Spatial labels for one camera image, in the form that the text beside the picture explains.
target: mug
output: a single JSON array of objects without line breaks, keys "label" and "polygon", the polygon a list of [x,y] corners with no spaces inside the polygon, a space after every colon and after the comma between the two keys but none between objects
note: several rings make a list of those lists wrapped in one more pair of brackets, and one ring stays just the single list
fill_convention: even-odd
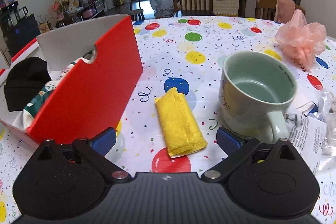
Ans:
[{"label": "mug", "polygon": [[219,89],[221,113],[229,129],[263,143],[288,138],[284,119],[297,91],[282,62],[261,52],[239,51],[223,63]]}]

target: wooden stool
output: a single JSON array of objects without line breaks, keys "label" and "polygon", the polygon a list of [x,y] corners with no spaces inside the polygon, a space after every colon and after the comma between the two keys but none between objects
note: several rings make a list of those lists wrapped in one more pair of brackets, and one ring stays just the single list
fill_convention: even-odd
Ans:
[{"label": "wooden stool", "polygon": [[138,17],[139,20],[145,20],[145,17],[143,16],[143,9],[137,9],[137,10],[132,10],[130,12],[132,21],[137,21]]}]

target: folded yellow cloth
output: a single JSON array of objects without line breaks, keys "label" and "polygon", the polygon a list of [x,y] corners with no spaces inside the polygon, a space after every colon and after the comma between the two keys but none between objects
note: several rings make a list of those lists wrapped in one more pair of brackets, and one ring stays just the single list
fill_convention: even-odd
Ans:
[{"label": "folded yellow cloth", "polygon": [[194,153],[207,146],[185,95],[171,88],[155,99],[160,125],[171,158]]}]

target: mug rim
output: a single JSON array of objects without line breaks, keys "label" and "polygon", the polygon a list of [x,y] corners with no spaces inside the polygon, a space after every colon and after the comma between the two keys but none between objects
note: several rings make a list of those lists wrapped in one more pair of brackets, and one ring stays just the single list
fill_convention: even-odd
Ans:
[{"label": "mug rim", "polygon": [[[227,75],[227,72],[226,72],[226,69],[225,69],[225,65],[226,65],[226,63],[228,62],[228,59],[229,59],[230,57],[235,56],[235,55],[239,55],[239,54],[242,54],[242,53],[264,55],[264,56],[267,56],[267,57],[273,59],[273,61],[277,62],[279,65],[284,66],[284,67],[286,68],[286,70],[287,70],[286,72],[290,75],[290,77],[292,78],[293,83],[294,83],[295,91],[294,91],[293,96],[292,96],[290,99],[288,99],[287,101],[285,101],[285,102],[281,102],[281,103],[271,103],[271,102],[266,102],[266,101],[262,101],[262,100],[259,100],[259,99],[257,99],[257,98],[254,98],[254,97],[252,97],[251,95],[249,95],[249,94],[245,93],[244,91],[242,91],[241,89],[239,89],[239,88],[238,88],[238,87],[231,81],[230,77]],[[223,65],[222,65],[222,71],[224,72],[225,77],[227,78],[227,80],[228,80],[228,81],[231,83],[231,85],[233,85],[237,90],[239,90],[239,91],[240,91],[241,93],[243,93],[244,95],[250,97],[251,99],[254,99],[254,100],[256,100],[256,101],[258,101],[258,102],[261,102],[261,103],[270,104],[270,105],[285,105],[285,104],[288,104],[289,102],[293,101],[294,98],[295,98],[295,96],[296,96],[296,93],[297,93],[297,81],[295,80],[295,77],[294,77],[293,73],[290,71],[290,69],[287,67],[287,65],[285,65],[283,62],[281,62],[280,60],[276,59],[275,57],[273,57],[273,56],[271,56],[271,55],[268,55],[268,54],[266,54],[266,53],[263,53],[263,52],[256,52],[256,51],[238,51],[238,52],[234,52],[234,53],[228,55],[228,56],[225,58],[225,60],[224,60],[224,62],[223,62]]]}]

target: black hat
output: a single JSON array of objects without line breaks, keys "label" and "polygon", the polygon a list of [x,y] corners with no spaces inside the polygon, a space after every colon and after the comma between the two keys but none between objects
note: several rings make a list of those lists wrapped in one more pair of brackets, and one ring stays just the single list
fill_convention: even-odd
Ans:
[{"label": "black hat", "polygon": [[4,86],[8,111],[22,111],[49,81],[47,62],[41,58],[30,57],[16,64]]}]

